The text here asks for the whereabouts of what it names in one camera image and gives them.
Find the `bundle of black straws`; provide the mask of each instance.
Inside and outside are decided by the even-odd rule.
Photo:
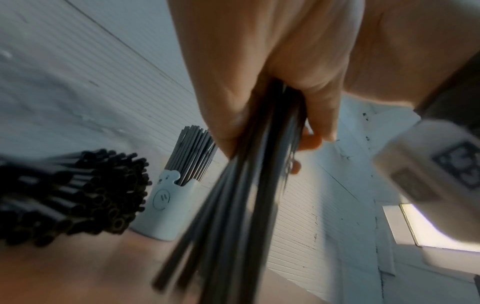
[[[121,234],[152,182],[137,154],[100,149],[26,160],[0,156],[0,239],[50,244],[59,234]]]
[[[208,130],[199,126],[185,127],[180,132],[165,169],[180,173],[180,179],[175,182],[179,186],[184,186],[192,178],[202,181],[216,151],[217,146]]]
[[[280,81],[269,86],[248,130],[153,285],[165,291],[186,252],[175,288],[193,281],[202,304],[255,301],[281,194],[306,120],[303,95]],[[258,180],[253,213],[247,209]]]

